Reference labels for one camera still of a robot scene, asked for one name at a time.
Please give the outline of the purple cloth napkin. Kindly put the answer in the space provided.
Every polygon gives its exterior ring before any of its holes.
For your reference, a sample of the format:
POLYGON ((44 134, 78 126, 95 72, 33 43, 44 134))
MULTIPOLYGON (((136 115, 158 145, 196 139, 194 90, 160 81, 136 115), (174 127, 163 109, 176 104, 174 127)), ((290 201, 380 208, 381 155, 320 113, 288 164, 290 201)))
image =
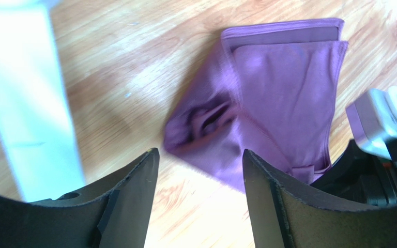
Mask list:
POLYGON ((249 149, 310 184, 329 133, 348 43, 338 18, 224 30, 169 117, 165 150, 243 191, 249 149))

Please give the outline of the white clothes rack stand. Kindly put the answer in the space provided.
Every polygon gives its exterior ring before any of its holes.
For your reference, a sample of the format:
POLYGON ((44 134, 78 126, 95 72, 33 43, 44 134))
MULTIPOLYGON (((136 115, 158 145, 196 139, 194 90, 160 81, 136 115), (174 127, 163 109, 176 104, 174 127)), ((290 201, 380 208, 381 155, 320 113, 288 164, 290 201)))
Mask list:
POLYGON ((84 186, 49 11, 56 1, 0 1, 0 139, 22 198, 84 186))

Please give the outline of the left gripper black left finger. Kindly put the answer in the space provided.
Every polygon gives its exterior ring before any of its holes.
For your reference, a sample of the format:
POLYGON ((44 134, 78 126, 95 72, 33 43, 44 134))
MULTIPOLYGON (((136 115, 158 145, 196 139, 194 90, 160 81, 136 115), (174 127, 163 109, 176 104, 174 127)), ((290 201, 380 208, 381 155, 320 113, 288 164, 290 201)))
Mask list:
POLYGON ((0 196, 0 247, 143 247, 159 161, 152 148, 56 200, 0 196))

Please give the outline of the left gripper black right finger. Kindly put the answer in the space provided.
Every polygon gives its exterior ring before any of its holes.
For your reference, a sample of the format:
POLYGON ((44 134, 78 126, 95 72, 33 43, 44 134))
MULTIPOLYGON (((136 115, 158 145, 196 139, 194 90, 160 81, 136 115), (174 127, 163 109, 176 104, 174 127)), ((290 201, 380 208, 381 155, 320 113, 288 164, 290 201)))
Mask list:
POLYGON ((242 157, 256 247, 397 247, 397 205, 375 207, 333 196, 242 157))

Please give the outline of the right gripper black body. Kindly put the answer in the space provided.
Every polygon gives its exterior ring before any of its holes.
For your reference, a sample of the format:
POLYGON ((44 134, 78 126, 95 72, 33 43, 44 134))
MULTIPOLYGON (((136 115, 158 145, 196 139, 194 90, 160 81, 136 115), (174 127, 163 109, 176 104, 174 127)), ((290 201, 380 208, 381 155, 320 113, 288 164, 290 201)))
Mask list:
POLYGON ((311 186, 358 203, 397 205, 397 162, 366 153, 351 139, 332 168, 311 186))

